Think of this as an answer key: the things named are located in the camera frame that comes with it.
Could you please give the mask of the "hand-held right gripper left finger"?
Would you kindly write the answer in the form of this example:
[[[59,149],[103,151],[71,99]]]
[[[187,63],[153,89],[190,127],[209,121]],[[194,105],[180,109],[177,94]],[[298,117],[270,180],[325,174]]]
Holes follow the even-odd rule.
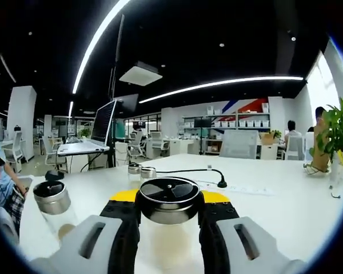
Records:
[[[137,190],[121,191],[100,215],[90,215],[62,239],[61,247],[31,266],[40,273],[134,273],[140,240]]]

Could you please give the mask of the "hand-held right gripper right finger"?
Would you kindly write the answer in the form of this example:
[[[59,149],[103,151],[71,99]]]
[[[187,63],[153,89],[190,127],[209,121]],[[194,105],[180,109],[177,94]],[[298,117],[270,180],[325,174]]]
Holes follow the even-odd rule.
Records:
[[[199,241],[205,273],[304,273],[276,239],[249,217],[240,217],[221,193],[203,190],[198,211]]]

